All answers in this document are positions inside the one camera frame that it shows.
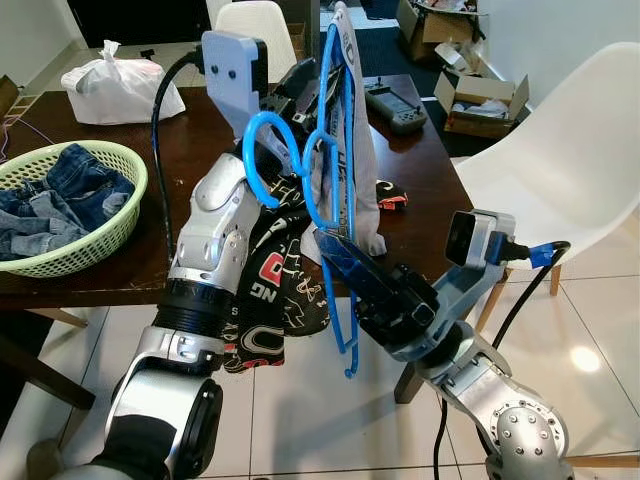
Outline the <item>small brown cardboard box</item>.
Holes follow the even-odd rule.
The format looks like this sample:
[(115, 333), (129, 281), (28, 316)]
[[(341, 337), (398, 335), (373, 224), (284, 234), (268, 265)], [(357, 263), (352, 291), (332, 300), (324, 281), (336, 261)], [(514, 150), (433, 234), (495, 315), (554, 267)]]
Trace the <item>small brown cardboard box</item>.
[(17, 105), (20, 90), (8, 76), (0, 76), (0, 118), (3, 118)]

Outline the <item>green plastic laundry basket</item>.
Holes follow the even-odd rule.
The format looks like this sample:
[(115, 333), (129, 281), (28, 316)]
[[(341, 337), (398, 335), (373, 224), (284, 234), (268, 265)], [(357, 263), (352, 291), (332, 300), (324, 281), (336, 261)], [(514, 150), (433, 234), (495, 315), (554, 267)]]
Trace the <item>green plastic laundry basket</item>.
[[(26, 259), (0, 259), (0, 273), (32, 278), (77, 273), (115, 253), (131, 236), (148, 183), (147, 168), (141, 156), (132, 148), (109, 141), (83, 140), (74, 142), (74, 145), (92, 155), (102, 169), (128, 179), (131, 188), (127, 195), (114, 202), (114, 215), (104, 220), (100, 227), (87, 230), (81, 238), (40, 255)], [(0, 164), (0, 189), (17, 189), (44, 182), (58, 165), (63, 151), (70, 146), (73, 146), (72, 142), (54, 143)]]

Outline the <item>blue plastic hanger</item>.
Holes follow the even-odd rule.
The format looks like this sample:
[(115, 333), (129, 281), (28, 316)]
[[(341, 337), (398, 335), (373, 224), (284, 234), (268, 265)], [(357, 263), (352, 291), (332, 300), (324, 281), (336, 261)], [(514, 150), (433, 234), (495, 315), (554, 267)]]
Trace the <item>blue plastic hanger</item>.
[[(325, 44), (320, 50), (320, 72), (317, 74), (316, 99), (314, 101), (314, 125), (306, 128), (308, 132), (307, 141), (302, 148), (297, 145), (294, 140), (293, 133), (288, 131), (287, 122), (282, 116), (271, 113), (271, 111), (257, 111), (248, 120), (246, 128), (244, 128), (244, 140), (242, 146), (239, 147), (242, 161), (244, 164), (244, 174), (246, 174), (247, 184), (253, 192), (256, 200), (260, 204), (268, 207), (268, 209), (276, 209), (280, 206), (280, 201), (270, 195), (268, 187), (262, 182), (259, 169), (257, 169), (256, 161), (256, 143), (259, 136), (260, 128), (269, 124), (274, 127), (275, 131), (283, 134), (285, 151), (287, 151), (288, 160), (291, 161), (294, 172), (300, 175), (303, 186), (303, 205), (305, 205), (308, 215), (316, 225), (315, 234), (325, 236), (326, 233), (337, 232), (339, 234), (355, 233), (352, 227), (349, 215), (355, 209), (355, 174), (340, 161), (340, 146), (342, 142), (335, 138), (330, 132), (330, 78), (337, 76), (342, 87), (337, 88), (335, 92), (339, 93), (338, 105), (340, 108), (351, 108), (353, 105), (353, 95), (355, 95), (355, 87), (352, 82), (355, 81), (355, 73), (352, 72), (351, 64), (343, 58), (342, 49), (340, 49), (340, 26), (338, 20), (332, 20), (325, 29)], [(321, 147), (328, 148), (328, 154), (325, 160), (329, 166), (337, 169), (339, 175), (332, 180), (332, 187), (343, 188), (340, 197), (346, 198), (347, 206), (340, 206), (340, 197), (333, 197), (330, 200), (330, 210), (328, 214), (320, 212), (319, 201), (316, 200), (314, 192), (311, 192), (312, 177), (314, 177), (315, 154), (321, 151)]]

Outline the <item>large brown cardboard box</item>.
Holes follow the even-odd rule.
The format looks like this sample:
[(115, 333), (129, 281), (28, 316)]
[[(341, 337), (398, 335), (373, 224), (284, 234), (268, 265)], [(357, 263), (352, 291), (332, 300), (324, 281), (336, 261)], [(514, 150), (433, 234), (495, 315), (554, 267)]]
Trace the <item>large brown cardboard box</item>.
[(477, 0), (398, 0), (396, 19), (411, 46), (475, 44), (480, 15)]

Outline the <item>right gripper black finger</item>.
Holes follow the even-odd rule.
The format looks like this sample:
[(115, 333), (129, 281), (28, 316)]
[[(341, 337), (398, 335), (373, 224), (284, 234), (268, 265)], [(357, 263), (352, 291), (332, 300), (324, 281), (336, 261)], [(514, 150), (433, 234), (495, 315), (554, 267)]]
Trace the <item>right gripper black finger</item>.
[(325, 265), (353, 296), (365, 298), (372, 293), (371, 259), (325, 259)]
[(323, 264), (346, 285), (385, 285), (387, 279), (376, 262), (355, 243), (333, 232), (317, 233), (317, 248)]

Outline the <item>black red patterned shirt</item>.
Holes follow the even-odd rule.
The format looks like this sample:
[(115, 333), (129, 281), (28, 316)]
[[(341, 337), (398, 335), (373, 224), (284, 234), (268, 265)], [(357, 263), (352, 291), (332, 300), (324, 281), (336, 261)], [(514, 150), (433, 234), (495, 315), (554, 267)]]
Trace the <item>black red patterned shirt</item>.
[(251, 230), (250, 256), (221, 330), (221, 369), (229, 374), (283, 365), (285, 338), (310, 337), (332, 324), (320, 271), (302, 252), (312, 220), (300, 179), (284, 175), (265, 182), (280, 207), (262, 207)]

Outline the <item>light grey printed underwear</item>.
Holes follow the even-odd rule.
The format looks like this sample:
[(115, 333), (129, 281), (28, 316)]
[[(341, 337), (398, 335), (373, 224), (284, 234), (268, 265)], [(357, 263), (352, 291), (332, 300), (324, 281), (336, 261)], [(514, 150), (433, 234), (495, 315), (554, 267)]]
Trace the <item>light grey printed underwear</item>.
[(324, 0), (332, 10), (320, 23), (316, 124), (308, 128), (302, 159), (310, 161), (307, 204), (319, 228), (349, 233), (371, 256), (387, 253), (379, 233), (376, 183), (378, 156), (372, 147), (355, 28), (342, 0)]

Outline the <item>open cardboard box white contents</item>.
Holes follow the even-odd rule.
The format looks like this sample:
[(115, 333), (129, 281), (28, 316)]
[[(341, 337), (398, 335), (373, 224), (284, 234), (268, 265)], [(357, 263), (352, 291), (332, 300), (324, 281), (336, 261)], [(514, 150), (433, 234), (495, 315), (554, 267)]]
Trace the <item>open cardboard box white contents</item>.
[(444, 131), (500, 140), (512, 131), (529, 100), (529, 77), (518, 83), (461, 76), (436, 82), (436, 99), (445, 113)]

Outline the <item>black handheld controller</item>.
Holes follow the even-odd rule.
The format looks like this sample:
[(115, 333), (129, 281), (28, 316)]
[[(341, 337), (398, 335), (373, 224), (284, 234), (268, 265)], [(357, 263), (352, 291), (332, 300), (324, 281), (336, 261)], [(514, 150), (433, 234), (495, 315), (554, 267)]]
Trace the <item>black handheld controller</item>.
[(420, 131), (428, 120), (420, 104), (399, 96), (392, 87), (385, 84), (367, 84), (364, 88), (366, 104), (390, 123), (390, 129), (397, 134), (411, 134)]

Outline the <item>dark blue floor mat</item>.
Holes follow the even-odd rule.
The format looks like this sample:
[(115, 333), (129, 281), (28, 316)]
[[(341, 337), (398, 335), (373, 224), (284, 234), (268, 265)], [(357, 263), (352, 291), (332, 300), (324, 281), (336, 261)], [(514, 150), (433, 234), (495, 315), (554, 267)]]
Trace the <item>dark blue floor mat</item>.
[(364, 77), (411, 76), (420, 96), (433, 96), (439, 70), (415, 63), (402, 49), (397, 27), (356, 29), (356, 45)]

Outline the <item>white plastic bag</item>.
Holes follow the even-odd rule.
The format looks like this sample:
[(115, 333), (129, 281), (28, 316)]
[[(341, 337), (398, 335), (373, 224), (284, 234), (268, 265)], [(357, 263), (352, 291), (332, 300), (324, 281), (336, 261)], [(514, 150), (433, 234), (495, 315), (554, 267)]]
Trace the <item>white plastic bag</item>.
[(118, 125), (151, 122), (165, 70), (147, 59), (115, 58), (119, 42), (105, 41), (100, 58), (68, 70), (61, 87), (79, 123)]

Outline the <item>dark wooden table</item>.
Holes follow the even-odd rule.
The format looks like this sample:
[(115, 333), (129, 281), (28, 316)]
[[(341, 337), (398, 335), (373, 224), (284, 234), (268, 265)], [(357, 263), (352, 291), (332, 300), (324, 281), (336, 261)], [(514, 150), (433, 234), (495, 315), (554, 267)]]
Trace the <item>dark wooden table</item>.
[[(189, 197), (216, 157), (233, 142), (232, 128), (202, 87), (180, 90), (186, 111), (159, 124), (160, 159), (174, 229), (186, 224)], [(472, 205), (438, 133), (426, 125), (419, 134), (396, 136), (372, 119), (369, 131), (378, 178), (406, 191), (408, 205), (381, 215), (387, 244), (383, 264), (410, 265), (434, 280), (448, 269), (445, 241), (453, 212)], [(52, 143), (104, 140), (132, 148), (148, 169), (151, 186), (141, 202), (131, 238), (91, 268), (59, 278), (36, 279), (0, 273), (0, 320), (17, 319), (29, 308), (151, 305), (163, 296), (169, 261), (160, 215), (159, 175), (151, 168), (148, 124), (88, 125), (74, 119), (67, 93), (42, 93), (8, 132), (6, 154), (17, 156)]]

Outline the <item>blue denim jeans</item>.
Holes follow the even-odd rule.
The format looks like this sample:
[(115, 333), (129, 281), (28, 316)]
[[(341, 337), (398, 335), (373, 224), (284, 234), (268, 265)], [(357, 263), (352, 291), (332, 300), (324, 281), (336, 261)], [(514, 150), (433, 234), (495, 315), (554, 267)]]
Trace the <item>blue denim jeans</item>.
[(87, 236), (123, 209), (134, 183), (73, 143), (44, 179), (0, 189), (0, 261), (28, 259)]

